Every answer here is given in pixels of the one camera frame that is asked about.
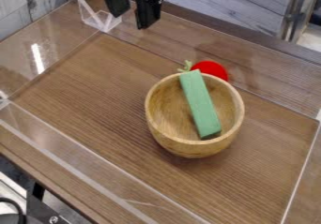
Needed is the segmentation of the metal table frame background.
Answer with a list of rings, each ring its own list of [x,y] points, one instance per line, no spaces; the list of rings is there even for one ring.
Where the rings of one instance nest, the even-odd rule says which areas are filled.
[[[312,8],[304,12],[305,0],[291,0],[289,7],[284,18],[284,28],[281,38],[288,42],[296,42],[303,34],[304,28],[300,24],[305,24],[308,18],[312,16]]]

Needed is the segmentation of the black table leg clamp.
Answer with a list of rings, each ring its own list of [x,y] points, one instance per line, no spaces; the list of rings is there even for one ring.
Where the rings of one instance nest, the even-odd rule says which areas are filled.
[[[34,224],[70,224],[69,221],[44,204],[46,189],[35,183],[27,196],[27,216]]]

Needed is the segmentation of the green rectangular block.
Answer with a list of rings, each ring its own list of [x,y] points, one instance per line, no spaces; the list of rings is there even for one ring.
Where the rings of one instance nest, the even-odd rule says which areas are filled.
[[[182,73],[180,82],[198,136],[202,140],[212,139],[221,133],[222,126],[201,71],[197,69]]]

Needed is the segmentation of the clear acrylic corner bracket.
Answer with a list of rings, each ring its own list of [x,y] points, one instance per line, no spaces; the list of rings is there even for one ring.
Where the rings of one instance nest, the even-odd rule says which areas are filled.
[[[115,18],[111,13],[103,10],[95,12],[86,0],[78,0],[78,6],[83,23],[103,33],[109,33],[122,23],[122,18]]]

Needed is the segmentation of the red fruit with green stem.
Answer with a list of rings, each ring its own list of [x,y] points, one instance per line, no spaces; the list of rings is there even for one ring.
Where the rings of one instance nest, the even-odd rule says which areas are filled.
[[[178,68],[180,73],[200,77],[204,74],[210,75],[225,82],[229,80],[229,72],[221,64],[214,61],[205,60],[194,63],[192,60],[185,61],[185,66]]]

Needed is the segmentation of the wooden bowl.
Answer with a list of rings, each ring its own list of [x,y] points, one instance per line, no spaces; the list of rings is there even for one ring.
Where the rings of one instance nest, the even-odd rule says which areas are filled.
[[[245,121],[245,101],[222,79],[204,74],[210,98],[218,112],[222,131],[202,141],[192,118],[192,109],[180,83],[180,73],[162,79],[150,89],[145,113],[151,136],[173,154],[186,158],[210,157],[236,140]]]

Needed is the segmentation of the clear acrylic tray wall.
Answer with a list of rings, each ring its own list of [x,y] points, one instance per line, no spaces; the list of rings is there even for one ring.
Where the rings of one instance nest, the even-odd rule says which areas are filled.
[[[0,101],[10,159],[106,224],[210,224],[181,168],[147,130],[143,110],[102,97],[18,96]]]

